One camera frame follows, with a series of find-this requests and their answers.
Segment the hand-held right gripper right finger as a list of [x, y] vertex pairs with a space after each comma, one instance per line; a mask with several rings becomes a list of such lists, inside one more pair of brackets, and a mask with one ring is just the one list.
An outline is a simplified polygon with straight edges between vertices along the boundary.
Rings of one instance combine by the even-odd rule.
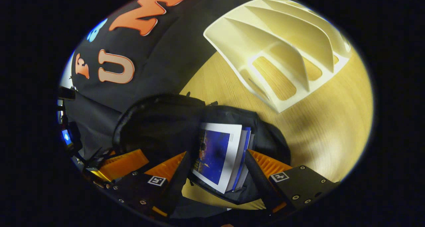
[[300, 211], [339, 187], [339, 182], [323, 177], [312, 168], [291, 167], [254, 150], [246, 152], [245, 165], [272, 214]]

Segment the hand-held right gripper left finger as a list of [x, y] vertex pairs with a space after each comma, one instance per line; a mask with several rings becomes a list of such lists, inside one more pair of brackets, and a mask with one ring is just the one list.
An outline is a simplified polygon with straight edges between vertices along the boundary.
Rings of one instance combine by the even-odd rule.
[[191, 152], [180, 153], [149, 170], [139, 168], [111, 186], [111, 197], [150, 218], [169, 218], [193, 164]]

